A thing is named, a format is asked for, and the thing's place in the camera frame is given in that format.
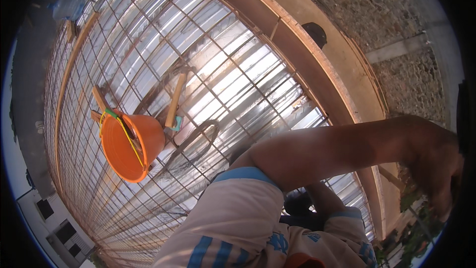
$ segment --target hand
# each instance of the hand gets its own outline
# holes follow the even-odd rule
[[[441,221],[446,221],[461,182],[463,156],[458,152],[456,135],[422,121],[415,139],[416,155],[408,167],[415,182],[428,194]]]

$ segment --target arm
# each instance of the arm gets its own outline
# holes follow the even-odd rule
[[[305,188],[311,197],[316,212],[324,221],[333,213],[346,211],[346,207],[341,199],[324,183],[313,183]]]
[[[372,165],[402,162],[443,217],[463,159],[455,135],[417,116],[294,130],[252,146],[230,167],[258,167],[283,191]]]

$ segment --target hammer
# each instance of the hammer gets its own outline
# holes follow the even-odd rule
[[[177,107],[179,105],[179,98],[182,92],[182,87],[187,81],[187,73],[190,70],[194,71],[195,67],[190,68],[188,66],[184,66],[180,68],[179,70],[180,75],[178,76],[179,78],[177,81],[177,86],[175,86],[175,91],[172,96],[172,102],[170,103],[169,112],[167,113],[167,119],[165,120],[165,126],[172,130],[179,130],[180,124],[182,122],[182,118],[179,116],[176,116],[176,113],[177,113]]]

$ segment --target steel rebar mesh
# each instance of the steel rebar mesh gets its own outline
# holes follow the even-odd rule
[[[59,168],[56,108],[73,48],[64,26],[52,49],[44,96],[50,173],[107,261],[149,267],[210,179],[228,168],[237,147],[290,129],[324,126],[327,119],[294,80],[292,65],[224,0],[87,0],[77,25],[83,27],[93,11],[100,16],[80,48],[61,105]],[[166,130],[165,148],[143,181],[122,180],[107,163],[98,124],[89,117],[91,109],[99,110],[92,87],[98,84],[112,107],[162,122],[176,69],[183,65],[196,71],[189,73],[179,101],[180,131]],[[204,129],[177,152],[210,120],[219,127]],[[197,157],[197,151],[203,153]],[[172,155],[168,167],[175,169],[164,170]],[[366,197],[354,174],[327,184],[346,205],[361,209],[372,239]]]

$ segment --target yellow rope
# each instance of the yellow rope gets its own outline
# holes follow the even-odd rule
[[[105,114],[106,114],[106,112],[102,113],[101,119],[99,120],[99,137],[102,137],[102,119],[104,118]],[[139,160],[139,163],[142,166],[142,169],[144,169],[144,164],[142,163],[142,160],[140,160],[139,153],[137,152],[136,147],[134,146],[134,143],[132,142],[131,138],[129,137],[129,134],[127,133],[127,130],[124,127],[124,124],[119,119],[119,117],[117,117],[116,119],[117,119],[117,121],[119,121],[119,124],[122,127],[122,130],[124,130],[124,133],[126,134],[127,140],[129,140],[130,146],[132,147],[132,149],[134,149],[134,152],[136,153],[137,159]]]

